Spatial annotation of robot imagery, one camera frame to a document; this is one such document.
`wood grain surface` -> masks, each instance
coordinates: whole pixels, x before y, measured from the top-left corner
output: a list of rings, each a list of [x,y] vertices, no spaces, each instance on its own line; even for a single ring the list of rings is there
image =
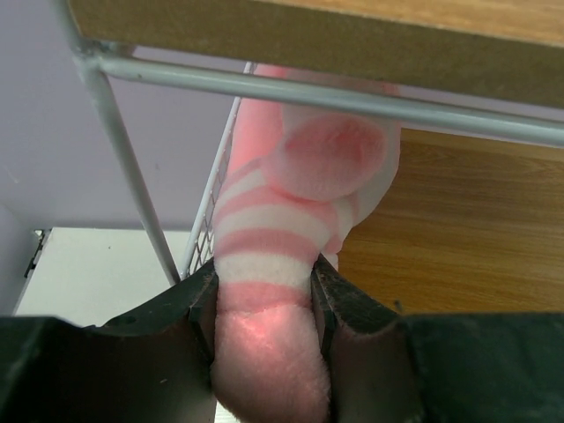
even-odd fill
[[[405,312],[564,310],[564,150],[405,130],[341,273]]]
[[[69,0],[92,39],[564,108],[561,0]]]

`metal rod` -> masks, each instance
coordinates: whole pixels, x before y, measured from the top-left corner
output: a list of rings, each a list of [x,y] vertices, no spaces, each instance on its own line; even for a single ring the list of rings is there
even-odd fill
[[[335,108],[451,130],[564,146],[564,122],[135,58],[104,55],[99,60],[100,68],[108,75],[129,81]]]
[[[94,108],[122,168],[130,193],[137,206],[137,211],[160,265],[165,271],[170,284],[177,284],[180,281],[178,270],[174,264],[167,239],[160,226],[151,196],[145,185],[141,168],[137,162],[119,107],[115,101],[112,87],[107,76],[100,71],[97,64],[98,44],[94,41],[84,40],[80,36],[66,0],[51,0],[51,3],[59,24],[64,30],[70,50],[73,53],[78,73],[85,84],[86,90],[90,93]]]

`wire shelf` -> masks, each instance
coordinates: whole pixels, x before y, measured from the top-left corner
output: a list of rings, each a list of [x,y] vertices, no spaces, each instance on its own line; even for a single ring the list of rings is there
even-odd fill
[[[493,137],[564,147],[564,122],[531,118],[431,101],[360,93],[335,87],[253,75],[247,63],[243,74],[159,63],[131,56],[132,48],[83,38],[66,0],[51,0],[78,72],[89,91],[102,127],[114,148],[139,217],[167,279],[174,285],[201,267],[213,255],[212,214],[226,174],[232,130],[241,98],[274,100],[338,109],[355,114],[379,115],[403,122],[461,130]],[[174,262],[154,210],[136,155],[115,102],[108,77],[143,84],[194,89],[237,96],[227,119],[219,149],[206,183],[182,262]]]

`black plastic holder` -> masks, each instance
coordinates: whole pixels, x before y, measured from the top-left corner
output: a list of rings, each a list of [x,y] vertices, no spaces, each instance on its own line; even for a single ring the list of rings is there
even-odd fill
[[[212,423],[217,291],[211,260],[101,327],[0,318],[0,422]],[[312,294],[333,422],[564,422],[563,313],[400,316],[323,257]]]

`pink plush toy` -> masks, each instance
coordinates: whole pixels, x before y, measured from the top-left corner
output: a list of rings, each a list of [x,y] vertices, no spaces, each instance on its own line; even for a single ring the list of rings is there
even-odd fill
[[[279,72],[390,93],[381,83]],[[319,350],[309,277],[320,253],[337,267],[345,237],[390,187],[399,125],[244,100],[232,157],[213,215],[219,276],[214,391],[248,423],[324,423],[330,377]]]

